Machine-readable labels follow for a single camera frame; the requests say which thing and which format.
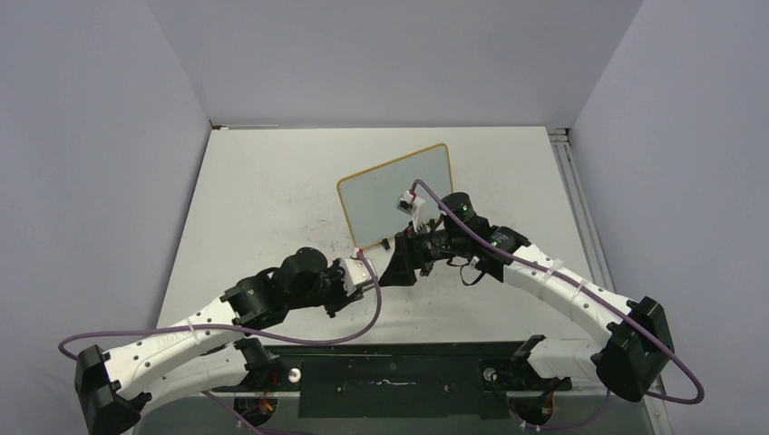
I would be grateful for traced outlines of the aluminium rail right side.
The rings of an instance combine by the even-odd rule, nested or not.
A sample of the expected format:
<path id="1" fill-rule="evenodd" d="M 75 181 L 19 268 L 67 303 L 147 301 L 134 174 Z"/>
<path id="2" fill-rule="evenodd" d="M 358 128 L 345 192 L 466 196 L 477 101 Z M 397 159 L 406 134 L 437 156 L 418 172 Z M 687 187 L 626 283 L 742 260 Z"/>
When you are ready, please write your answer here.
<path id="1" fill-rule="evenodd" d="M 547 134 L 578 227 L 590 275 L 597 285 L 615 293 L 616 289 L 609 272 L 607 259 L 570 146 L 569 130 L 563 128 L 547 129 Z"/>

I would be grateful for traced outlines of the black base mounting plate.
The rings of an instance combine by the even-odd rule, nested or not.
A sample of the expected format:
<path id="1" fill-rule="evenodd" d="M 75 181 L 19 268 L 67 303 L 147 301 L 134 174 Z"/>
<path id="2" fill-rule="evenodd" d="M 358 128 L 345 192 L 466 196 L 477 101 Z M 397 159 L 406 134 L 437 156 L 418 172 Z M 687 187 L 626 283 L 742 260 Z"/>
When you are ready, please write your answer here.
<path id="1" fill-rule="evenodd" d="M 528 364 L 536 335 L 525 342 L 271 345 L 270 361 L 248 363 L 244 380 L 219 387 L 237 411 L 298 400 L 301 418 L 445 418 L 514 415 L 546 425 L 555 394 L 576 390 L 573 375 L 539 375 Z"/>

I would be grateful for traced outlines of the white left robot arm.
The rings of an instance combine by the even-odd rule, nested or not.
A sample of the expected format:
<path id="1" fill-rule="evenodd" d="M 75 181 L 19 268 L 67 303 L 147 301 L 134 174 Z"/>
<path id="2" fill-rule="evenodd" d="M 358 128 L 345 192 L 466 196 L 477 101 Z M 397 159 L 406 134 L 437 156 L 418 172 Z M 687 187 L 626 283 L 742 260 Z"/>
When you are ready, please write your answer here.
<path id="1" fill-rule="evenodd" d="M 91 434 L 123 434 L 165 403 L 197 392 L 269 381 L 271 355 L 259 337 L 292 310 L 321 306 L 336 314 L 378 288 L 375 266 L 357 252 L 333 262 L 303 247 L 280 266 L 243 278 L 181 321 L 123 332 L 132 343 L 92 345 L 73 358 L 74 389 Z"/>

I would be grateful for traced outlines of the yellow framed whiteboard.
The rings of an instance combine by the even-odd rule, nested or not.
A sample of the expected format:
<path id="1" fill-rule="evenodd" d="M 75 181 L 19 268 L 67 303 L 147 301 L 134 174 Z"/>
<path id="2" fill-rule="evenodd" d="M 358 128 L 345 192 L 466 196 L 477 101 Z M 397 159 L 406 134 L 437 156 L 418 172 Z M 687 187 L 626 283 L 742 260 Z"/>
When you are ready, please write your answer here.
<path id="1" fill-rule="evenodd" d="M 417 213 L 403 212 L 414 181 L 420 179 L 440 197 L 453 192 L 450 154 L 439 143 L 341 178 L 336 183 L 342 209 L 355 247 L 367 249 L 405 229 L 413 217 L 422 224 L 437 219 L 439 208 L 420 186 L 415 195 L 424 201 Z"/>

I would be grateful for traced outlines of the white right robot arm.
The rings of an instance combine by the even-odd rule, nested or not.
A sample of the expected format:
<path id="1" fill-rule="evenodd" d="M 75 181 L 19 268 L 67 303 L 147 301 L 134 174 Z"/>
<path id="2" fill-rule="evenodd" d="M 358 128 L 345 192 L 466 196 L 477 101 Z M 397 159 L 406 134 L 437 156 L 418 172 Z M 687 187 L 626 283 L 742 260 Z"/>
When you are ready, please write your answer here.
<path id="1" fill-rule="evenodd" d="M 535 339 L 512 365 L 519 385 L 535 388 L 548 378 L 571 377 L 600 381 L 627 401 L 647 395 L 675 349 L 660 303 L 648 296 L 633 301 L 581 278 L 522 234 L 491 225 L 465 192 L 442 201 L 457 218 L 444 217 L 441 229 L 397 233 L 380 286 L 413 286 L 443 260 L 473 261 L 483 276 L 537 297 L 588 335 L 576 343 Z"/>

